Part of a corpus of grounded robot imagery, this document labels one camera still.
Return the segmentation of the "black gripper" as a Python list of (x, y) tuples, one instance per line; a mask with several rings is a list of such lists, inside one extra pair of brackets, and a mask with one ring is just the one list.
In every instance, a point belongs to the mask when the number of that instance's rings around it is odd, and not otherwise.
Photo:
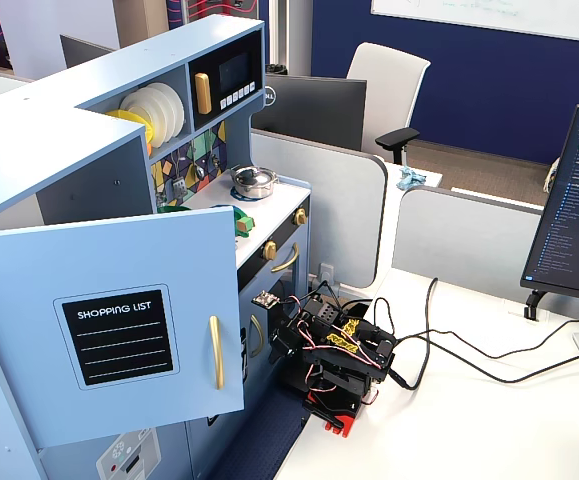
[(269, 363), (275, 364), (283, 357), (293, 356), (302, 346), (324, 343), (327, 335), (333, 332), (332, 325), (338, 316), (335, 306), (322, 297), (310, 298), (300, 312), (283, 326), (283, 340), (279, 329), (270, 334)]

